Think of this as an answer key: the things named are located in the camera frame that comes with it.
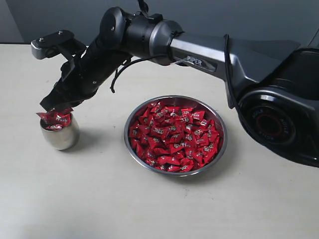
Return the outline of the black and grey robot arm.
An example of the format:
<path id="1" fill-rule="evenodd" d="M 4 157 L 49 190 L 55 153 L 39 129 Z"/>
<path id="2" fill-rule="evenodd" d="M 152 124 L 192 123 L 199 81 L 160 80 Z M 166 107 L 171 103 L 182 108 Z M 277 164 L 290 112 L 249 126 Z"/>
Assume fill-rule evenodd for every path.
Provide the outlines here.
<path id="1" fill-rule="evenodd" d="M 46 110 L 76 107 L 129 66 L 152 61 L 189 66 L 224 81 L 227 101 L 245 131 L 275 154 L 319 165 L 319 50 L 290 40 L 252 41 L 185 33 L 139 1 L 135 14 L 108 9 L 89 46 L 68 30 L 32 41 L 37 59 L 63 55 L 61 77 L 40 102 Z"/>

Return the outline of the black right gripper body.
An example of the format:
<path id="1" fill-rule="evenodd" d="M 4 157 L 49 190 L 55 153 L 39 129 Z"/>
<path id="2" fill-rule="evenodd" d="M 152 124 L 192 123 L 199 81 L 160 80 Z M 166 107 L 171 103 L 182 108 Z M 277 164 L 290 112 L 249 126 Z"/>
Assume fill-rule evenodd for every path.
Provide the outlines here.
<path id="1" fill-rule="evenodd" d="M 93 97 L 101 84 L 131 57 L 96 37 L 82 57 L 62 65 L 61 78 L 54 86 L 58 101 L 80 102 Z"/>

